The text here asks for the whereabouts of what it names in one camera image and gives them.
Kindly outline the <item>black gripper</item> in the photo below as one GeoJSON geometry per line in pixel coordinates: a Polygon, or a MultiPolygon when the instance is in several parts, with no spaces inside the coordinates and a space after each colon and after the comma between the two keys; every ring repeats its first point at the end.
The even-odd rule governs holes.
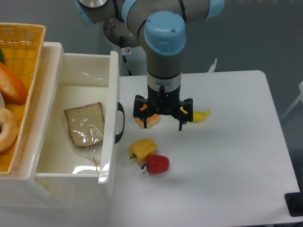
{"type": "Polygon", "coordinates": [[[182,126],[193,121],[193,99],[180,100],[180,86],[173,91],[167,92],[164,85],[159,91],[147,88],[148,98],[136,95],[134,98],[133,117],[143,121],[143,127],[147,129],[151,126],[150,118],[154,114],[171,115],[179,121],[178,130],[182,131],[182,126]]]}

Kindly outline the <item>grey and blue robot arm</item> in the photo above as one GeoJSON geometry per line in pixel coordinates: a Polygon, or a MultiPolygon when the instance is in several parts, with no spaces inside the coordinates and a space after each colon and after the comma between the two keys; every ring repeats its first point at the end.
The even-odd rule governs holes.
{"type": "Polygon", "coordinates": [[[134,118],[170,115],[180,125],[193,121],[193,100],[180,100],[186,24],[220,14],[223,0],[77,0],[90,25],[116,18],[136,38],[146,54],[148,96],[136,95],[134,118]]]}

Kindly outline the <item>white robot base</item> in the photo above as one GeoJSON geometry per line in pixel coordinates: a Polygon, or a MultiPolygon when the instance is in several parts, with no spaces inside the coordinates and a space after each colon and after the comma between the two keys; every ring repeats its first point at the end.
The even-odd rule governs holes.
{"type": "Polygon", "coordinates": [[[111,18],[104,22],[103,32],[118,53],[120,76],[142,76],[147,74],[146,53],[124,22],[111,18]]]}

